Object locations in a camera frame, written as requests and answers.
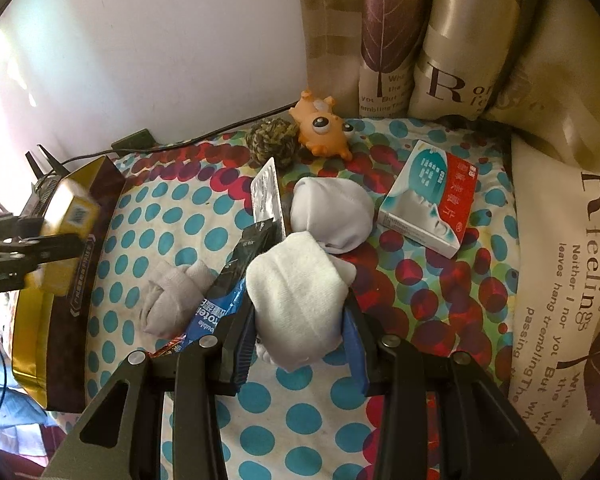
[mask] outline brown box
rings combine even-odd
[[[86,406],[84,363],[91,289],[109,223],[125,178],[106,156],[67,177],[100,207],[73,283],[65,296],[36,286],[19,292],[13,325],[13,375],[46,410],[81,413]]]

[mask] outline blue cloth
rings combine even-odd
[[[4,402],[0,408],[0,429],[18,426],[20,424],[44,424],[55,425],[45,410],[29,397],[27,394],[16,391],[20,385],[16,382],[11,371],[11,363],[5,357],[7,366],[7,391]],[[0,397],[4,384],[4,369],[0,359]]]

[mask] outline white sock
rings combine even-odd
[[[187,268],[158,263],[142,287],[140,328],[163,339],[182,334],[214,280],[202,260]]]
[[[355,277],[353,264],[326,254],[309,232],[292,233],[257,256],[246,282],[258,356],[292,372],[337,348],[342,305]]]

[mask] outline toy eyes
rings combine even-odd
[[[325,134],[329,131],[329,120],[326,117],[316,117],[313,126],[315,133]]]

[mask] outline blue gripper pad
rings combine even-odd
[[[349,362],[351,376],[364,395],[369,389],[365,347],[362,343],[356,321],[354,320],[354,315],[346,307],[342,316],[342,340],[344,342],[344,351],[347,355],[347,361]]]

